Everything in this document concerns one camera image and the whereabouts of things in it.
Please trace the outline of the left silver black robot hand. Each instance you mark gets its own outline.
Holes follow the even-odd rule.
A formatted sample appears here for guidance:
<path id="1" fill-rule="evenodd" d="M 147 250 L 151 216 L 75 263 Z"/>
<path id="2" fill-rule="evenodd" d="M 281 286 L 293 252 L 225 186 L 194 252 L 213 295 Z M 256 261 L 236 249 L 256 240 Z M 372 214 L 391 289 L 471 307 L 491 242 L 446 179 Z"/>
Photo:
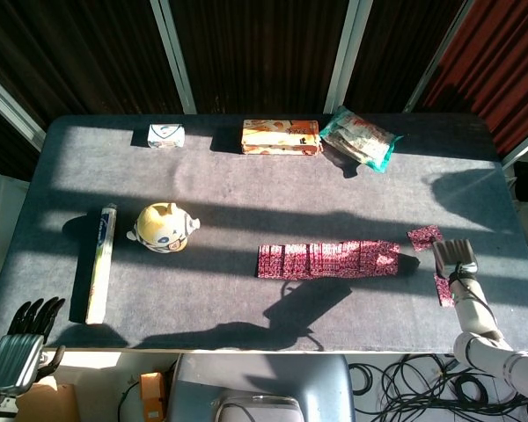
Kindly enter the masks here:
<path id="1" fill-rule="evenodd" d="M 17 397 L 53 374 L 60 366 L 65 346 L 58 346 L 53 359 L 44 364 L 41 355 L 65 300 L 53 297 L 23 303 L 0 339 L 0 397 Z"/>

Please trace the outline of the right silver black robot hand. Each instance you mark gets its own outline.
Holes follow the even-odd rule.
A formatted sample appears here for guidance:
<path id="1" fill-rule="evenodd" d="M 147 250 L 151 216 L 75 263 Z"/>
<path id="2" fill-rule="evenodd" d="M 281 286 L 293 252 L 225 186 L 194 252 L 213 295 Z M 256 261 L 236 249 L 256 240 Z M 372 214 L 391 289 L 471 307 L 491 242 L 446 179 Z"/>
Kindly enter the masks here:
<path id="1" fill-rule="evenodd" d="M 436 274 L 449 279 L 453 273 L 475 275 L 478 262 L 468 239 L 440 240 L 432 244 Z"/>

